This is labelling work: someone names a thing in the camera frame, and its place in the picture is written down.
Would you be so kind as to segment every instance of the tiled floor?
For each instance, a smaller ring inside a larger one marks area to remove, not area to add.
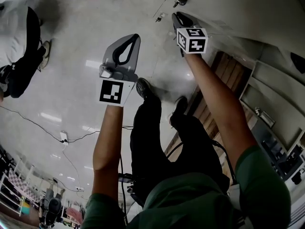
[[[137,33],[142,43],[136,73],[158,87],[163,100],[160,138],[165,150],[175,134],[167,121],[174,101],[180,95],[190,97],[196,84],[173,40],[172,24],[166,21],[155,23],[153,19],[162,1],[30,1],[28,4],[45,21],[41,29],[42,39],[52,39],[50,62],[46,69],[34,75],[24,95],[19,99],[5,99],[3,106],[19,111],[58,138],[62,130],[68,133],[69,139],[99,130],[106,106],[97,103],[95,91],[100,80],[99,70],[87,66],[88,61],[98,65],[112,42]],[[210,59],[213,55],[214,49],[208,48],[204,58]],[[134,89],[124,108],[124,125],[133,124],[141,104],[142,99]],[[58,178],[67,187],[75,189],[78,186],[77,173],[62,154],[63,144],[15,113],[0,109],[0,116],[0,143],[5,149],[14,157],[25,155],[36,170]],[[125,173],[132,172],[130,132],[122,131]],[[89,197],[92,188],[93,171],[90,167],[97,136],[87,136],[65,149],[66,156],[79,172],[85,198]],[[67,192],[67,196],[82,201],[75,193]]]

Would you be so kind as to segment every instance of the person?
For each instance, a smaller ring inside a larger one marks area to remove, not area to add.
[[[39,227],[40,228],[48,228],[45,225],[45,220],[47,217],[47,212],[49,210],[49,203],[50,203],[51,199],[54,198],[54,190],[53,190],[54,182],[55,181],[50,182],[50,187],[47,188],[46,196],[40,200],[40,206],[39,206],[39,221],[40,221]],[[59,199],[59,201],[61,201],[64,192],[65,192],[65,189],[62,189],[61,193],[60,194],[57,193],[55,198],[57,198],[57,199]]]
[[[187,54],[185,58],[219,128],[240,186],[241,208],[235,208],[226,194],[219,159],[203,126],[195,117],[183,114],[185,98],[177,102],[170,118],[183,149],[176,162],[167,160],[160,146],[161,102],[150,84],[139,79],[136,89],[144,103],[131,133],[132,173],[147,179],[137,185],[143,211],[126,227],[286,228],[289,191],[253,137],[240,102],[200,56]],[[122,119],[122,107],[107,106],[93,153],[93,189],[82,229],[125,227],[118,205]]]
[[[30,7],[19,6],[0,20],[0,102],[4,97],[19,98],[37,69],[48,63],[50,42],[38,49],[40,21]]]

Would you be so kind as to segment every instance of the black pants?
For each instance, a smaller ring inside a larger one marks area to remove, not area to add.
[[[230,180],[223,174],[218,155],[200,121],[184,114],[171,117],[171,124],[183,142],[180,156],[172,163],[161,148],[160,119],[160,99],[146,98],[137,111],[131,133],[132,174],[138,177],[133,188],[136,196],[144,203],[162,180],[190,172],[210,176],[225,193]]]
[[[40,42],[40,25],[36,13],[29,7],[27,16],[27,48],[24,56],[14,63],[9,75],[8,90],[12,98],[19,98],[27,89],[46,50],[38,49]]]

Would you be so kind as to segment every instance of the person in white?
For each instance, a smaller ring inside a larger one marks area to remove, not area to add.
[[[19,98],[35,74],[43,69],[50,54],[50,43],[38,49],[40,21],[36,13],[20,6],[0,15],[0,102],[4,97]]]

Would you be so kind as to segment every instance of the sneaker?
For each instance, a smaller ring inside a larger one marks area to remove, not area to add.
[[[139,78],[136,83],[136,89],[141,98],[145,99],[150,95],[154,95],[152,92],[152,86],[150,83],[144,78]]]
[[[171,124],[171,118],[174,114],[179,114],[179,115],[183,115],[184,112],[186,111],[188,106],[188,102],[187,102],[187,98],[182,96],[180,98],[178,98],[175,102],[175,110],[174,112],[172,112],[172,114],[169,115],[168,119],[169,122]]]
[[[45,41],[43,44],[42,44],[42,47],[45,48],[46,52],[45,54],[43,55],[43,59],[42,59],[42,62],[40,63],[40,65],[38,66],[38,68],[41,68],[41,69],[44,69],[48,62],[49,62],[49,57],[50,57],[50,42],[49,41]]]

